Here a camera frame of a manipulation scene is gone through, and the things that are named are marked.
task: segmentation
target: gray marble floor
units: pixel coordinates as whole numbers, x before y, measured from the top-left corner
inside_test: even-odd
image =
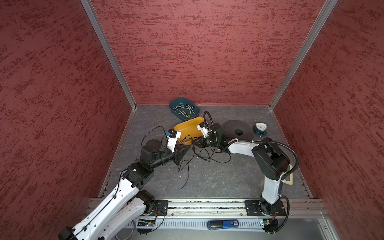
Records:
[[[213,121],[225,126],[230,120],[242,120],[250,126],[255,121],[268,125],[267,137],[275,141],[282,141],[272,115],[267,107],[261,106],[199,106],[200,116],[209,111]],[[116,164],[114,175],[109,182],[105,195],[109,194],[117,184],[119,173],[140,157],[141,140],[152,128],[162,125],[166,130],[173,128],[181,121],[174,116],[168,106],[142,105],[138,106],[127,140],[123,147],[120,159]],[[144,143],[150,139],[160,140],[162,129],[150,133]],[[191,159],[193,151],[189,150],[183,159]],[[255,159],[240,154],[231,154],[230,162],[220,164],[214,161],[206,162],[196,156],[190,162],[188,183],[180,189],[187,180],[188,170],[185,167],[180,172],[177,166],[170,162],[158,167],[154,177],[144,187],[157,198],[167,197],[232,197],[232,198],[258,198],[263,190],[264,175],[261,173]],[[214,154],[213,158],[225,162],[229,159],[226,153]],[[282,193],[289,198],[308,198],[303,191],[300,171],[294,173],[294,184],[284,185]]]

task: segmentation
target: red textured wall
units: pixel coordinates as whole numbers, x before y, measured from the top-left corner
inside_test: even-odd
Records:
[[[324,0],[93,0],[137,103],[268,105]]]
[[[97,197],[130,106],[80,1],[0,13],[0,239],[57,239]]]
[[[339,0],[275,108],[344,240],[384,236],[383,12]]]

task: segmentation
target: black wire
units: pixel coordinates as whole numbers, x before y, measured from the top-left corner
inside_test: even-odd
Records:
[[[163,128],[163,126],[157,126],[157,127],[153,128],[152,130],[150,130],[149,132],[147,132],[147,134],[145,134],[145,136],[143,137],[143,140],[141,140],[141,147],[143,147],[143,141],[144,141],[145,137],[146,137],[150,132],[152,132],[153,130],[155,130],[156,128],[159,128],[159,127],[161,127],[161,128],[163,129],[163,131],[164,131],[164,135],[167,135],[165,129]]]
[[[275,232],[278,232],[278,231],[280,231],[280,229],[283,228],[283,226],[287,222],[288,216],[289,216],[289,199],[286,196],[284,196],[284,195],[282,195],[281,197],[285,198],[285,200],[287,201],[287,208],[286,208],[286,213],[287,214],[285,215],[283,223],[279,226],[279,228]]]
[[[215,140],[216,140],[216,147],[217,149],[220,149],[220,146],[218,144],[218,137],[217,137],[217,133],[216,133],[216,129],[215,129],[215,125],[214,125],[214,122],[212,120],[212,116],[211,114],[208,112],[208,111],[205,111],[204,114],[203,114],[203,118],[204,118],[204,123],[208,126],[207,124],[207,120],[205,118],[205,115],[208,114],[209,116],[209,120],[211,121],[211,125],[209,126],[209,128],[212,128],[211,131],[212,131],[212,134],[214,135],[215,137]]]
[[[91,222],[97,217],[97,215],[99,215],[99,213],[101,213],[101,211],[103,211],[104,210],[104,208],[106,207],[106,206],[108,206],[108,204],[113,200],[113,199],[115,199],[116,198],[116,194],[118,193],[118,191],[119,191],[119,186],[120,186],[120,179],[121,179],[121,176],[122,176],[122,173],[124,172],[124,171],[126,171],[126,170],[128,170],[128,168],[126,168],[125,170],[123,170],[121,173],[120,173],[120,177],[119,177],[119,182],[118,182],[118,187],[116,188],[116,192],[115,192],[115,194],[113,194],[113,196],[112,196],[112,198],[109,200],[109,202],[107,202],[107,204],[87,223],[87,225],[85,225],[81,230],[80,230],[80,232],[78,232],[78,233],[76,233],[76,235],[74,235],[73,237],[71,237],[69,240],[72,240],[74,237],[76,237],[79,233],[81,233],[82,231],[84,231],[84,229],[86,229],[86,227],[88,226],[88,225],[90,225],[91,224]]]
[[[156,207],[156,216],[155,216],[155,222],[156,222],[156,219],[157,219],[157,215],[159,214],[159,210],[157,209],[157,207]]]
[[[167,144],[168,144],[168,139],[167,139],[167,137],[166,137],[166,139],[167,139],[167,143],[166,143],[165,145],[163,145],[163,138],[164,138],[164,136],[166,136],[166,135],[167,135],[167,134],[164,134],[163,137],[161,138],[161,146],[163,146],[163,147],[166,147]]]
[[[191,135],[188,135],[188,136],[186,136],[185,138],[183,138],[183,139],[180,141],[180,143],[183,144],[186,140],[191,140],[191,141],[193,141],[194,139],[197,139],[197,137],[192,137]],[[181,171],[186,165],[188,165],[188,167],[187,167],[187,169],[188,169],[187,180],[185,181],[184,185],[183,185],[180,189],[182,189],[183,187],[185,187],[185,185],[187,185],[187,182],[188,182],[188,179],[189,179],[189,165],[190,165],[190,162],[192,161],[192,159],[195,157],[195,155],[196,155],[197,157],[199,157],[199,158],[201,158],[201,159],[207,161],[207,162],[210,162],[211,160],[213,160],[213,161],[215,161],[215,162],[218,162],[218,163],[227,163],[227,162],[231,161],[232,157],[231,157],[230,154],[229,154],[229,160],[226,161],[226,162],[220,162],[220,161],[217,161],[216,159],[213,159],[212,156],[213,156],[214,153],[221,153],[221,152],[215,152],[215,149],[216,149],[216,147],[214,147],[213,150],[212,150],[212,147],[211,147],[211,150],[213,151],[213,153],[212,153],[211,155],[209,154],[208,150],[207,150],[207,149],[204,149],[204,148],[201,149],[199,153],[196,153],[195,145],[192,144],[192,151],[193,151],[193,153],[194,153],[193,156],[192,156],[192,158],[191,158],[190,160],[183,160],[183,161],[180,163],[180,165],[177,166],[177,172],[179,172],[179,171]],[[203,157],[203,156],[201,156],[201,155],[202,155],[201,153],[202,153],[202,151],[204,151],[204,150],[207,152],[208,157]]]
[[[146,234],[148,234],[148,233],[150,233],[150,232],[153,232],[154,230],[158,229],[158,228],[163,224],[164,219],[166,218],[166,215],[165,215],[162,211],[160,211],[160,210],[158,210],[158,212],[161,212],[161,213],[163,214],[163,221],[161,221],[161,224],[160,224],[159,226],[157,226],[157,228],[155,228],[155,229],[153,229],[153,230],[147,232]]]

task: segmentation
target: black round disc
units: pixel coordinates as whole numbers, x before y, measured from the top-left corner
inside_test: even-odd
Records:
[[[160,150],[161,142],[157,139],[151,139],[145,144],[145,146],[147,147],[148,150],[151,150],[154,152],[154,151]]]
[[[253,140],[252,128],[243,121],[233,120],[228,122],[224,127],[224,132],[228,138],[238,138],[239,140]]]

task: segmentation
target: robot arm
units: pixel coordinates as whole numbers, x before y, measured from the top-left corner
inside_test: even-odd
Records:
[[[110,240],[125,225],[143,213],[149,214],[155,198],[146,190],[140,191],[153,177],[154,169],[170,161],[180,164],[190,146],[176,144],[180,132],[170,129],[168,147],[158,140],[149,140],[141,149],[141,157],[120,176],[113,191],[86,218],[74,227],[65,227],[60,240]]]
[[[276,211],[275,204],[280,200],[283,176],[290,164],[289,158],[270,138],[261,142],[245,142],[233,139],[228,146],[230,153],[238,153],[254,157],[264,174],[264,189],[260,197],[261,212],[270,215]]]

